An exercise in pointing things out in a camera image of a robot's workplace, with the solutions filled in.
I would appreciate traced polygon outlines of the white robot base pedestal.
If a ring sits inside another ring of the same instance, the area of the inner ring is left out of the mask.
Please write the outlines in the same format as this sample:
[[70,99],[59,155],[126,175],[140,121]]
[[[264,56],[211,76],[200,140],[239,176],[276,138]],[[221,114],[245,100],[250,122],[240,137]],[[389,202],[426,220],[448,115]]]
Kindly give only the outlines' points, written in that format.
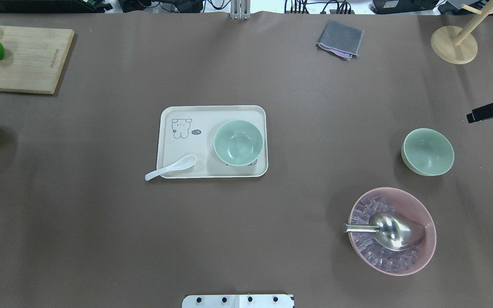
[[294,308],[291,294],[220,294],[184,297],[182,308]]

